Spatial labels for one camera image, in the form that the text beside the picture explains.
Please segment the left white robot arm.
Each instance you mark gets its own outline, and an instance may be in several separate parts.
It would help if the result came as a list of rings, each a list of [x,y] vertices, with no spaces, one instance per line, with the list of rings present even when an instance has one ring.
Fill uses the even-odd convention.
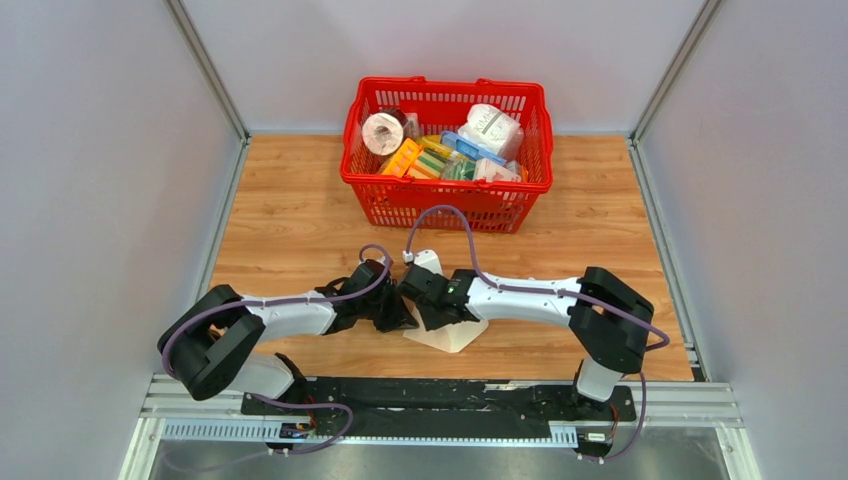
[[[331,335],[360,320],[382,333],[417,326],[391,274],[373,259],[349,276],[295,296],[255,297],[228,284],[215,286],[160,336],[157,349],[168,374],[197,401],[233,390],[265,398],[290,415],[304,405],[305,377],[284,354],[259,354],[256,346]]]

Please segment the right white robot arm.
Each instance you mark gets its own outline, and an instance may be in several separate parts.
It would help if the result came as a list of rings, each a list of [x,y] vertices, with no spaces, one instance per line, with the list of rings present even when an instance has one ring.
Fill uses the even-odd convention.
[[[619,380],[642,370],[653,305],[610,271],[589,267],[577,278],[504,279],[460,269],[451,277],[411,264],[398,284],[426,330],[501,319],[545,323],[572,332],[586,352],[570,392],[573,410],[605,411]]]

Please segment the cream paper envelope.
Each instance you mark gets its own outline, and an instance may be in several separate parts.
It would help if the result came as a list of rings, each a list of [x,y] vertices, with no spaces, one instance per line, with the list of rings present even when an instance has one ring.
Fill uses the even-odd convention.
[[[405,330],[403,337],[451,354],[462,351],[489,327],[487,320],[480,322],[464,321],[428,331],[424,328],[423,319],[418,309],[414,309],[412,315],[417,321],[418,327]]]

